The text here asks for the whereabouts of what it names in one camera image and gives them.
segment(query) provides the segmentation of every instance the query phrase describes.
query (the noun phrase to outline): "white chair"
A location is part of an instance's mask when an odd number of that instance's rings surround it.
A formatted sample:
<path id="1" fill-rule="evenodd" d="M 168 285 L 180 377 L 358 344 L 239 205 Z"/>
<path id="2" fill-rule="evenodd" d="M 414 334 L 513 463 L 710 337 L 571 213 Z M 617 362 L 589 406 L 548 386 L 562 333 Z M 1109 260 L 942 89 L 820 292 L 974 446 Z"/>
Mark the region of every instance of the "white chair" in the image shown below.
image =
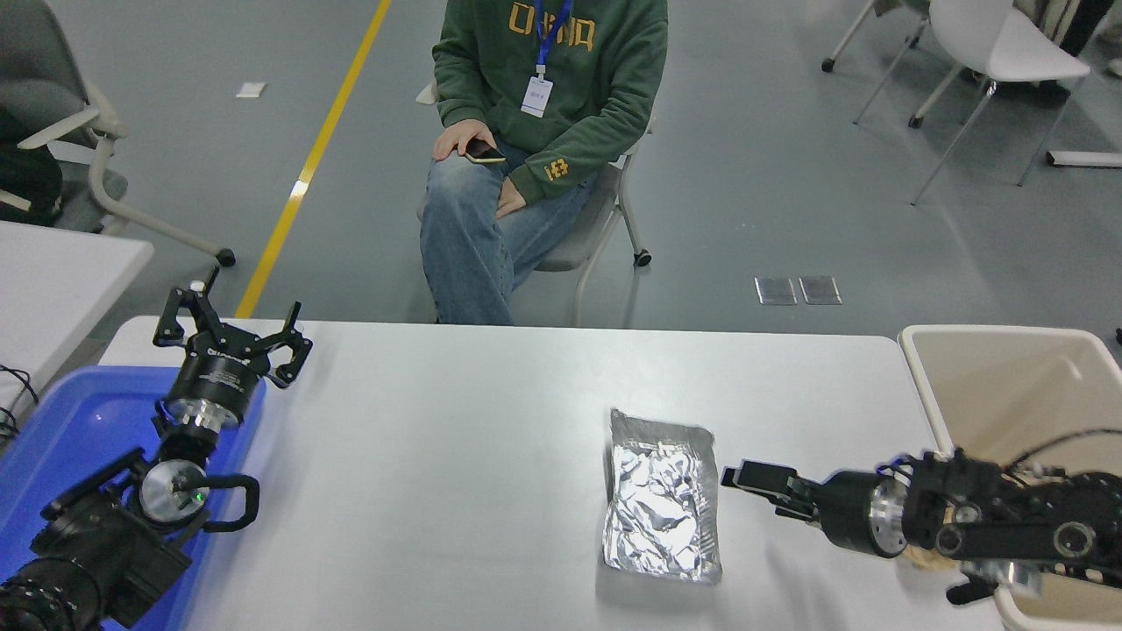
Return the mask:
<path id="1" fill-rule="evenodd" d="M 19 143 L 34 149 L 63 140 L 94 150 L 89 188 L 112 220 L 104 234 L 120 232 L 134 221 L 202 250 L 223 266 L 233 252 L 128 207 L 105 191 L 105 167 L 125 124 L 93 84 L 82 81 L 58 21 L 43 0 L 0 0 L 0 102 L 25 127 L 39 129 Z"/>
<path id="2" fill-rule="evenodd" d="M 1040 140 L 1040 145 L 1032 154 L 1024 173 L 1017 185 L 1023 185 L 1037 162 L 1045 143 L 1051 137 L 1056 125 L 1059 124 L 1064 111 L 1072 102 L 1079 85 L 1091 73 L 1091 68 L 1068 55 L 1049 40 L 1020 10 L 1013 8 L 1012 0 L 934 0 L 930 11 L 931 30 L 935 38 L 946 49 L 947 54 L 958 64 L 968 67 L 984 75 L 982 81 L 983 94 L 976 108 L 971 113 L 969 119 L 955 136 L 935 171 L 923 183 L 923 186 L 916 193 L 911 204 L 916 205 L 928 185 L 942 168 L 947 156 L 955 150 L 955 146 L 963 135 L 974 125 L 978 115 L 990 102 L 999 83 L 1021 83 L 1032 81 L 1061 81 L 1067 79 L 1078 79 L 1072 97 L 1065 101 L 1056 115 L 1048 132 Z M 907 51 L 907 46 L 901 51 L 901 55 Z M 857 125 L 861 117 L 868 109 L 868 106 L 880 93 L 881 88 L 888 82 L 889 75 L 895 67 L 895 63 L 889 66 L 884 81 L 876 88 L 873 95 L 868 98 L 865 107 L 853 121 Z"/>
<path id="3" fill-rule="evenodd" d="M 868 0 L 868 2 L 865 3 L 865 7 L 861 10 L 861 13 L 857 16 L 857 19 L 854 20 L 852 25 L 849 25 L 849 29 L 846 30 L 846 34 L 842 37 L 842 42 L 838 43 L 837 47 L 834 49 L 833 53 L 830 53 L 829 57 L 822 60 L 822 72 L 834 72 L 834 65 L 837 63 L 838 57 L 842 56 L 842 52 L 845 51 L 846 46 L 849 45 L 849 40 L 853 39 L 854 34 L 857 33 L 857 28 L 859 28 L 862 22 L 865 21 L 865 18 L 867 18 L 868 15 L 873 12 L 873 9 L 874 7 L 876 7 L 877 1 L 879 0 Z M 916 27 L 916 30 L 907 39 L 908 48 L 914 48 L 919 44 L 919 38 L 923 35 L 923 30 L 927 27 L 929 19 L 928 10 L 931 6 L 931 2 L 930 0 L 902 0 L 901 4 L 911 9 L 913 12 L 918 13 L 921 18 L 919 26 Z M 898 53 L 896 58 L 892 61 L 892 65 L 895 65 L 896 61 L 902 55 L 903 51 Z M 959 64 L 955 64 L 954 67 L 950 68 L 950 71 L 947 73 L 947 76 L 944 77 L 944 80 L 939 83 L 939 85 L 935 89 L 935 91 L 931 92 L 931 95 L 928 97 L 927 100 L 923 101 L 923 104 L 920 106 L 920 108 L 916 110 L 914 113 L 912 113 L 911 118 L 908 119 L 908 127 L 911 127 L 912 129 L 919 129 L 923 125 L 923 117 L 927 115 L 928 110 L 930 110 L 931 107 L 935 104 L 935 102 L 938 101 L 940 97 L 942 97 L 942 93 L 947 90 L 951 81 L 954 81 L 955 76 L 957 76 L 959 71 L 962 70 L 963 66 Z"/>
<path id="4" fill-rule="evenodd" d="M 433 81 L 417 94 L 416 102 L 432 106 L 436 103 L 436 82 Z M 655 118 L 652 116 L 651 122 L 646 127 L 646 134 L 654 134 L 654 125 Z M 608 245 L 608 239 L 611 238 L 611 232 L 620 218 L 627 226 L 627 236 L 631 237 L 634 266 L 645 267 L 651 264 L 651 253 L 643 247 L 640 240 L 635 214 L 627 195 L 627 182 L 635 164 L 635 154 L 642 141 L 643 139 L 640 138 L 620 156 L 619 166 L 607 164 L 600 170 L 592 193 L 580 214 L 577 216 L 572 228 L 569 229 L 569 234 L 545 255 L 545 258 L 535 268 L 539 272 L 571 272 L 583 267 L 572 301 L 570 323 L 573 327 L 580 327 L 580 308 L 585 295 L 585 285 L 588 283 L 592 269 L 596 268 L 600 254 Z M 421 219 L 424 214 L 423 202 L 417 205 L 416 212 L 417 219 Z"/>
<path id="5" fill-rule="evenodd" d="M 834 52 L 830 53 L 830 56 L 822 60 L 822 72 L 834 72 L 834 65 L 837 63 L 838 57 L 842 56 L 842 52 L 845 51 L 846 46 L 849 45 L 849 40 L 853 39 L 854 34 L 857 33 L 857 29 L 861 28 L 861 25 L 864 24 L 866 18 L 868 18 L 868 15 L 873 12 L 873 9 L 877 6 L 879 1 L 880 0 L 868 0 L 868 2 L 865 3 L 865 7 L 862 8 L 861 13 L 857 15 L 857 19 L 855 19 L 853 24 L 849 25 L 848 30 L 846 30 L 845 35 L 842 36 L 842 42 L 838 42 L 837 47 L 834 48 Z M 895 1 L 890 1 L 884 3 L 888 4 L 888 7 L 885 7 L 883 11 L 891 10 L 896 6 Z M 931 4 L 930 0 L 902 0 L 900 3 L 911 9 L 921 17 L 927 17 L 927 9 Z M 876 9 L 876 11 L 877 11 L 876 15 L 879 16 L 882 15 L 882 9 Z M 920 34 L 916 34 L 911 39 L 909 39 L 910 47 L 914 48 L 916 45 L 919 44 L 919 35 Z"/>

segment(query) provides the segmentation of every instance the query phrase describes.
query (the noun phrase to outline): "black cable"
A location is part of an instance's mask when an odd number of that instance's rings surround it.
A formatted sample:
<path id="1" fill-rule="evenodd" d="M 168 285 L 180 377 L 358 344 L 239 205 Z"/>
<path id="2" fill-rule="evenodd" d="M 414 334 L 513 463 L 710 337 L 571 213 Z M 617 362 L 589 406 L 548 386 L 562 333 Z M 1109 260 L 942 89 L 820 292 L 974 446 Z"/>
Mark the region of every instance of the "black cable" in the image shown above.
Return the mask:
<path id="1" fill-rule="evenodd" d="M 1085 430 L 1079 430 L 1079 431 L 1073 431 L 1072 433 L 1065 433 L 1063 436 L 1054 438 L 1054 439 L 1051 439 L 1051 440 L 1049 440 L 1049 441 L 1047 441 L 1047 442 L 1045 442 L 1042 445 L 1033 447 L 1032 449 L 1029 449 L 1028 451 L 1021 454 L 1020 456 L 1018 456 L 1017 458 L 1014 458 L 1012 463 L 1005 465 L 1005 467 L 1004 467 L 1003 470 L 1005 473 L 1009 473 L 1009 472 L 1013 470 L 1013 468 L 1017 467 L 1017 465 L 1020 465 L 1024 460 L 1028 460 L 1029 458 L 1036 456 L 1037 454 L 1039 454 L 1039 452 L 1041 452 L 1041 451 L 1043 451 L 1046 449 L 1051 449 L 1052 447 L 1056 447 L 1057 445 L 1061 445 L 1061 443 L 1067 442 L 1069 440 L 1075 440 L 1076 438 L 1085 438 L 1085 437 L 1088 437 L 1088 436 L 1097 436 L 1097 435 L 1102 435 L 1102 433 L 1122 435 L 1122 429 L 1094 428 L 1094 429 L 1085 429 Z"/>
<path id="2" fill-rule="evenodd" d="M 27 390 L 28 393 L 30 393 L 31 401 L 35 401 L 36 405 L 39 404 L 39 395 L 38 395 L 38 393 L 35 392 L 35 388 L 31 387 L 31 374 L 30 373 L 28 373 L 27 371 L 20 371 L 19 368 L 9 368 L 8 366 L 4 366 L 3 364 L 0 364 L 0 373 L 8 373 L 9 375 L 11 375 L 11 376 L 16 377 L 17 379 L 19 379 L 19 383 L 24 384 L 24 388 Z"/>
<path id="3" fill-rule="evenodd" d="M 0 420 L 0 439 L 13 440 L 19 436 L 19 427 L 16 426 L 16 415 L 7 408 L 0 408 L 0 413 L 7 417 L 7 419 Z"/>

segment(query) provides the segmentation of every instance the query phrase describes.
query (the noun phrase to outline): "chair leg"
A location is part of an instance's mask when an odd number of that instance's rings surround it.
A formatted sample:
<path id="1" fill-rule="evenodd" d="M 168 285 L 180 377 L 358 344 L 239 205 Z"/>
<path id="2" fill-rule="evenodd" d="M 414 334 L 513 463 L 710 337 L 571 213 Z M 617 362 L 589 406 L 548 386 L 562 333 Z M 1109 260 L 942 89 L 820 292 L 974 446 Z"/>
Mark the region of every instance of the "chair leg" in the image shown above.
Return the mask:
<path id="1" fill-rule="evenodd" d="M 985 109 L 986 103 L 990 102 L 990 99 L 996 91 L 997 91 L 997 82 L 988 80 L 986 82 L 986 91 L 985 95 L 982 98 L 982 102 L 980 102 L 978 106 L 974 108 L 974 113 L 971 115 L 969 120 L 967 120 L 966 125 L 958 130 L 958 134 L 955 136 L 955 139 L 950 141 L 950 146 L 947 147 L 946 153 L 944 153 L 942 157 L 939 158 L 939 164 L 935 165 L 935 171 L 931 172 L 931 175 L 927 179 L 927 182 L 923 183 L 923 188 L 921 188 L 919 192 L 916 193 L 916 198 L 912 199 L 911 201 L 912 205 L 916 205 L 916 202 L 919 201 L 919 198 L 923 195 L 923 191 L 926 191 L 928 185 L 931 184 L 931 181 L 935 180 L 935 176 L 939 174 L 939 170 L 942 168 L 942 163 L 947 162 L 947 156 L 950 155 L 950 152 L 955 150 L 955 147 L 958 145 L 958 141 L 962 140 L 963 136 L 966 134 L 966 130 L 974 125 L 974 121 L 977 120 L 978 115 L 982 113 L 982 110 Z"/>
<path id="2" fill-rule="evenodd" d="M 926 101 L 923 101 L 923 104 L 920 106 L 919 109 L 916 110 L 916 113 L 913 113 L 911 118 L 908 120 L 908 127 L 911 127 L 912 129 L 919 129 L 920 126 L 923 125 L 923 117 L 927 116 L 928 110 L 930 110 L 935 106 L 936 101 L 938 101 L 939 98 L 942 97 L 942 93 L 947 91 L 947 88 L 950 86 L 950 83 L 955 80 L 956 76 L 958 76 L 958 73 L 962 72 L 962 70 L 963 70 L 962 64 L 955 64 L 950 68 L 950 72 L 947 73 L 947 76 L 944 76 L 942 81 L 939 82 L 939 85 L 936 86 L 934 92 L 931 92 L 931 95 L 928 97 Z"/>
<path id="3" fill-rule="evenodd" d="M 837 63 L 838 57 L 842 56 L 842 51 L 845 51 L 845 47 L 849 45 L 849 40 L 853 39 L 853 35 L 857 33 L 858 28 L 861 28 L 861 24 L 865 21 L 868 13 L 873 12 L 874 1 L 875 0 L 868 0 L 868 2 L 865 3 L 865 8 L 861 10 L 861 15 L 857 16 L 857 19 L 849 25 L 849 30 L 845 31 L 845 35 L 842 37 L 842 42 L 838 43 L 837 48 L 830 53 L 829 57 L 822 60 L 822 72 L 834 72 L 834 64 Z"/>
<path id="4" fill-rule="evenodd" d="M 892 63 L 889 64 L 889 71 L 884 73 L 884 79 L 881 80 L 881 84 L 876 86 L 876 90 L 873 91 L 873 94 L 868 98 L 867 101 L 865 101 L 865 107 L 861 108 L 861 112 L 857 113 L 857 118 L 853 119 L 854 125 L 861 122 L 861 117 L 865 116 L 865 110 L 868 109 L 868 106 L 873 104 L 873 99 L 875 99 L 876 95 L 881 93 L 881 90 L 889 82 L 889 77 L 892 76 L 892 71 L 896 70 L 896 64 L 900 63 L 900 58 L 903 57 L 904 53 L 908 52 L 908 48 L 911 47 L 911 43 L 916 39 L 919 39 L 919 36 L 923 34 L 923 29 L 927 28 L 927 22 L 928 18 L 925 17 L 923 19 L 921 19 L 919 21 L 919 26 L 916 27 L 916 33 L 913 33 L 911 37 L 904 40 L 903 47 L 900 48 L 900 52 L 896 53 L 896 56 L 892 60 Z"/>
<path id="5" fill-rule="evenodd" d="M 627 226 L 627 237 L 632 241 L 632 255 L 634 256 L 635 267 L 646 267 L 651 264 L 651 253 L 645 247 L 638 236 L 638 226 L 635 223 L 635 213 L 632 212 L 631 195 L 627 194 L 627 184 L 631 180 L 632 163 L 635 156 L 627 156 L 624 161 L 624 170 L 619 175 L 619 186 L 616 190 L 616 196 L 619 203 L 616 208 L 624 216 L 624 223 Z"/>
<path id="6" fill-rule="evenodd" d="M 1087 77 L 1084 76 L 1083 79 L 1079 80 L 1078 83 L 1075 84 L 1075 89 L 1072 90 L 1072 93 L 1068 95 L 1067 100 L 1064 101 L 1064 104 L 1059 108 L 1059 113 L 1056 115 L 1056 120 L 1052 121 L 1052 125 L 1051 127 L 1048 128 L 1048 132 L 1045 134 L 1045 137 L 1040 139 L 1040 145 L 1037 146 L 1037 150 L 1032 154 L 1032 158 L 1029 161 L 1029 165 L 1024 167 L 1024 173 L 1022 173 L 1021 179 L 1018 180 L 1017 182 L 1018 186 L 1023 186 L 1024 181 L 1029 179 L 1029 172 L 1032 171 L 1032 165 L 1036 164 L 1038 159 L 1040 159 L 1040 153 L 1045 150 L 1045 145 L 1048 143 L 1048 139 L 1051 138 L 1052 131 L 1056 130 L 1056 126 L 1059 125 L 1059 119 L 1064 118 L 1064 112 L 1067 111 L 1067 106 L 1069 106 L 1072 101 L 1075 100 L 1076 92 L 1079 91 L 1079 88 L 1083 88 L 1083 82 L 1086 80 Z"/>
<path id="7" fill-rule="evenodd" d="M 982 79 L 978 80 L 977 90 L 974 91 L 974 99 L 971 102 L 972 103 L 980 102 L 984 98 L 985 91 L 988 89 L 988 85 L 990 85 L 990 77 L 983 75 Z M 958 125 L 966 125 L 966 121 L 968 119 L 969 119 L 969 115 L 967 115 L 966 118 L 959 120 Z"/>
<path id="8" fill-rule="evenodd" d="M 580 280 L 577 281 L 577 293 L 572 298 L 572 327 L 574 329 L 580 327 L 580 307 L 585 301 L 585 285 L 588 284 L 588 277 L 592 275 L 592 269 L 596 268 L 597 262 L 600 260 L 600 254 L 607 247 L 608 239 L 611 238 L 611 232 L 615 230 L 616 223 L 619 222 L 622 214 L 622 212 L 613 212 L 611 217 L 608 218 L 608 222 L 604 226 L 604 231 L 600 232 L 599 240 L 596 244 L 596 249 L 592 250 L 592 256 L 585 264 L 585 271 L 580 273 Z"/>
<path id="9" fill-rule="evenodd" d="M 182 244 L 202 250 L 217 258 L 223 267 L 234 264 L 233 252 L 230 248 L 219 247 L 186 230 L 176 228 L 171 223 L 140 212 L 109 196 L 109 193 L 105 192 L 104 176 L 109 156 L 113 155 L 113 145 L 114 141 L 112 138 L 101 138 L 98 140 L 98 147 L 94 149 L 93 155 L 93 164 L 90 165 L 90 190 L 93 191 L 93 199 L 98 202 L 98 205 L 117 218 L 139 223 L 149 230 L 166 235 Z"/>

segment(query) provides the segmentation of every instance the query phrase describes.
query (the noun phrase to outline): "knee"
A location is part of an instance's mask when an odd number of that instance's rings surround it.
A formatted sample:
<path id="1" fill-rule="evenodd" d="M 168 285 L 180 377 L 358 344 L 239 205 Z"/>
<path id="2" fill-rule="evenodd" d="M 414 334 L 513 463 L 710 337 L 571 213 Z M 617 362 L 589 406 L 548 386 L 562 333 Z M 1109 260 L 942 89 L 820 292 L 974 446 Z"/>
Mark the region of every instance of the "knee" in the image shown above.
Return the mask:
<path id="1" fill-rule="evenodd" d="M 495 189 L 494 196 L 498 198 L 494 180 L 495 175 L 488 167 L 460 156 L 434 162 L 425 186 L 423 221 L 462 223 L 478 213 L 475 205 L 480 203 L 479 200 L 487 199 L 490 189 Z"/>

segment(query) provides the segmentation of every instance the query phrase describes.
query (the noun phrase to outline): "hand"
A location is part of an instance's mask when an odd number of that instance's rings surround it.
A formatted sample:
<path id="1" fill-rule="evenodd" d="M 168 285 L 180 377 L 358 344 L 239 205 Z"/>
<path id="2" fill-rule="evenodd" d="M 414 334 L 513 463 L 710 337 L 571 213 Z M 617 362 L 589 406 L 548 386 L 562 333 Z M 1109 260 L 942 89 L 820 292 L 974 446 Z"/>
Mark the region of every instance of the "hand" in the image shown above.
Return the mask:
<path id="1" fill-rule="evenodd" d="M 514 186 L 514 182 L 511 182 L 509 177 L 503 180 L 503 191 L 498 194 L 498 210 L 495 212 L 495 219 L 503 219 L 512 212 L 519 211 L 526 208 L 526 200 L 518 192 L 518 189 Z"/>
<path id="2" fill-rule="evenodd" d="M 432 159 L 440 162 L 451 155 L 452 149 L 457 149 L 462 156 L 468 150 L 468 143 L 475 138 L 479 138 L 493 148 L 498 148 L 495 145 L 495 136 L 491 135 L 487 124 L 469 118 L 452 125 L 440 135 L 440 138 L 436 138 L 436 144 L 432 147 Z"/>

